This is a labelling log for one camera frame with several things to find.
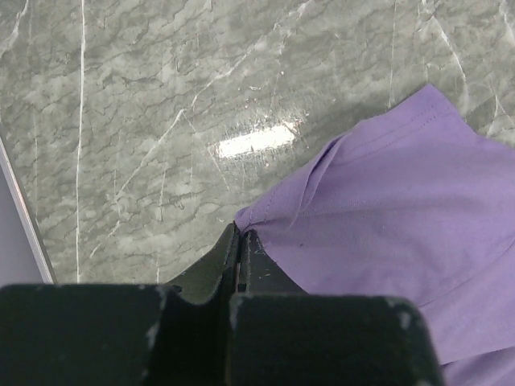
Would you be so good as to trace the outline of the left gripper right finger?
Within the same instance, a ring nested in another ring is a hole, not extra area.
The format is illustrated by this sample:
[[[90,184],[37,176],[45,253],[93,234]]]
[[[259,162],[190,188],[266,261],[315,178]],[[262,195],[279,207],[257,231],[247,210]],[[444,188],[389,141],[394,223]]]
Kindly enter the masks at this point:
[[[265,253],[241,240],[230,302],[231,385],[441,385],[417,307],[390,296],[302,291]]]

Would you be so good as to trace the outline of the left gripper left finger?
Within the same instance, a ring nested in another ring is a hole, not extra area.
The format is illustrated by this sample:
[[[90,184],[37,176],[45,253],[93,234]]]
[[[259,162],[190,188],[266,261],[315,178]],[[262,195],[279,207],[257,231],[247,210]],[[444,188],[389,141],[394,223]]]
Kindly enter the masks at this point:
[[[221,385],[239,232],[161,285],[9,285],[4,385]]]

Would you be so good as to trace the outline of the purple t shirt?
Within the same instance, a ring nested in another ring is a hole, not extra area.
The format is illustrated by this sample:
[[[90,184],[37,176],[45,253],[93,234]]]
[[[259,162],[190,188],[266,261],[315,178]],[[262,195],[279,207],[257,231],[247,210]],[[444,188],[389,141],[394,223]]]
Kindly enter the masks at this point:
[[[513,384],[514,151],[436,87],[331,140],[235,222],[310,294],[411,300],[447,384]]]

